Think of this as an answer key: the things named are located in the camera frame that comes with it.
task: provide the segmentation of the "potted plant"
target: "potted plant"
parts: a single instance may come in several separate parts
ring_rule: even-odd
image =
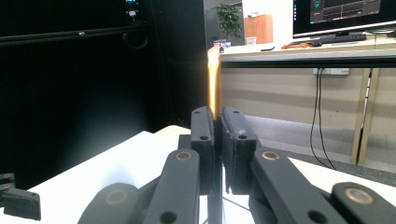
[[[226,39],[230,36],[241,37],[238,32],[242,29],[237,15],[237,9],[230,5],[220,4],[216,7],[219,16],[220,31]]]

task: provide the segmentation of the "black backdrop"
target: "black backdrop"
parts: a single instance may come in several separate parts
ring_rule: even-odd
[[[143,50],[121,35],[0,48],[0,173],[14,172],[18,188],[141,131],[189,127],[206,105],[203,2],[145,6]]]

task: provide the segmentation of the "power outlet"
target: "power outlet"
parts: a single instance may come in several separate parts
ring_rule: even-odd
[[[318,73],[318,69],[314,68],[314,75]],[[348,75],[349,68],[324,68],[322,75]]]

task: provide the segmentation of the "monitor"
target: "monitor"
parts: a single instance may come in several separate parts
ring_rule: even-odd
[[[396,26],[395,0],[292,0],[293,38]]]

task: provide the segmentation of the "metal screw head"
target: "metal screw head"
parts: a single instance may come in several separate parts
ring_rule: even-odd
[[[262,157],[268,161],[277,161],[280,159],[280,156],[273,151],[264,151]]]
[[[176,154],[176,159],[178,161],[187,161],[187,160],[189,160],[191,158],[192,158],[192,155],[191,155],[190,152],[178,152]]]
[[[369,193],[362,189],[346,189],[345,194],[348,199],[352,200],[355,203],[366,205],[374,203],[373,196],[371,196]]]

